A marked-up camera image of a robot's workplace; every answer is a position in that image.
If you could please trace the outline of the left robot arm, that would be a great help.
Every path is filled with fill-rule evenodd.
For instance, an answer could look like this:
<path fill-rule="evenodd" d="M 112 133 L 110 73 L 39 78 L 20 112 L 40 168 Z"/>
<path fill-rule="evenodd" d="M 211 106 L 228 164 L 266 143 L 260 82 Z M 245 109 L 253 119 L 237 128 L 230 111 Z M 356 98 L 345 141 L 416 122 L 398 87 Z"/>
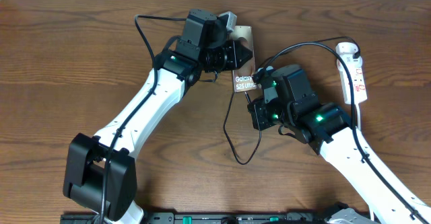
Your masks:
<path fill-rule="evenodd" d="M 137 193 L 136 159 L 164 115 L 200 80 L 241 68 L 253 50 L 231 39 L 237 17 L 191 9 L 181 35 L 171 37 L 160 53 L 150 51 L 152 70 L 143 87 L 105 127 L 71 141 L 63 194 L 91 209 L 83 223 L 140 223 L 144 211 Z"/>

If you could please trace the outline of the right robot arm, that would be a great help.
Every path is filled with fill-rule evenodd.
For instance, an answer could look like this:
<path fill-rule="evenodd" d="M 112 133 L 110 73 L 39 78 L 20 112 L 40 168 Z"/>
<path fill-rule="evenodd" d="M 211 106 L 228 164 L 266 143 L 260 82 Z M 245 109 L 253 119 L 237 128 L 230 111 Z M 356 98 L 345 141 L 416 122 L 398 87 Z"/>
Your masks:
<path fill-rule="evenodd" d="M 287 128 L 344 176 L 381 223 L 430 222 L 430 207 L 383 163 L 342 107 L 320 103 L 299 65 L 256 76 L 263 95 L 247 106 L 255 129 Z"/>

